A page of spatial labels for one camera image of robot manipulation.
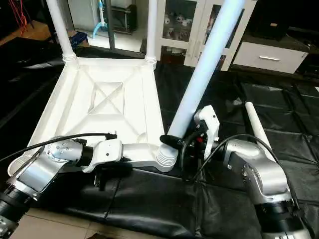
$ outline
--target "white cabinet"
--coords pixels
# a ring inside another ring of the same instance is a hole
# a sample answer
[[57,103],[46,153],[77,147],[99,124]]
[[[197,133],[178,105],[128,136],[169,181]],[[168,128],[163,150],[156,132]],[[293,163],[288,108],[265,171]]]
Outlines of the white cabinet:
[[242,42],[234,64],[293,74],[308,53]]
[[[175,56],[184,65],[196,66],[223,3],[224,0],[159,0],[157,60]],[[255,0],[246,0],[219,69],[228,70],[255,4]]]

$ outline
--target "floor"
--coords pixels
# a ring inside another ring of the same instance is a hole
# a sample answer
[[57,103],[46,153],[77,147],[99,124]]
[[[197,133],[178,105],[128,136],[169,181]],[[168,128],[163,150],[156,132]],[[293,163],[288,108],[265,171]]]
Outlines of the floor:
[[[107,32],[98,32],[95,38],[92,38],[92,32],[77,29],[88,35],[88,41],[91,46],[110,48]],[[132,35],[115,32],[115,47],[117,49],[140,52],[143,38],[146,37],[146,29],[138,28]]]
[[86,239],[99,233],[113,239],[160,239],[68,215],[30,209],[10,239]]

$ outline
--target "tiled floor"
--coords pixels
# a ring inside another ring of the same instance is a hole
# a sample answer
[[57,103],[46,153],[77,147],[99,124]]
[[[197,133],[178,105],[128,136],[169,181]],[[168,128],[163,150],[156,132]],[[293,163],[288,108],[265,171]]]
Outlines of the tiled floor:
[[160,239],[68,215],[30,209],[11,239],[86,239],[100,233],[114,239]]

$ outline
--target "white pole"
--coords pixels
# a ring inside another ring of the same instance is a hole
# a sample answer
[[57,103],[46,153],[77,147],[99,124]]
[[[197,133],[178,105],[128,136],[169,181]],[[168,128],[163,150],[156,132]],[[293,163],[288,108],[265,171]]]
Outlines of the white pole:
[[[195,71],[180,102],[168,134],[184,137],[189,123],[219,62],[227,41],[235,28],[245,0],[226,0],[222,5]],[[177,158],[177,150],[165,144],[158,151],[158,163],[171,170]]]
[[148,17],[148,40],[145,60],[156,66],[155,43],[156,43],[156,21],[158,15],[158,0],[149,0],[149,17]]
[[57,0],[46,0],[52,17],[56,34],[59,38],[59,43],[62,48],[62,57],[64,61],[76,59],[76,55],[72,50],[68,33],[66,31],[64,21],[57,3]]
[[100,12],[101,26],[104,26],[105,22],[104,22],[104,16],[103,16],[103,3],[101,0],[99,1],[99,12]]
[[[249,121],[251,124],[251,128],[253,129],[254,135],[257,138],[264,141],[271,148],[270,143],[268,141],[268,138],[266,136],[264,128],[263,128],[262,124],[260,123],[259,117],[257,115],[257,112],[255,110],[253,103],[247,102],[245,104],[245,107],[246,107],[246,110],[248,113],[248,118],[249,118]],[[257,144],[265,151],[267,158],[269,158],[270,160],[275,162],[275,159],[272,157],[270,152],[262,144],[260,144],[260,143],[257,143]]]

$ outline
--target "drawer handle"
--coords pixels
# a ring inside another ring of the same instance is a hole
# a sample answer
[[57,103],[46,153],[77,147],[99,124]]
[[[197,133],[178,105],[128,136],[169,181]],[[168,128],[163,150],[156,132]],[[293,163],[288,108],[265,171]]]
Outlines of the drawer handle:
[[268,56],[259,56],[260,59],[270,60],[270,61],[280,61],[278,58],[268,57]]

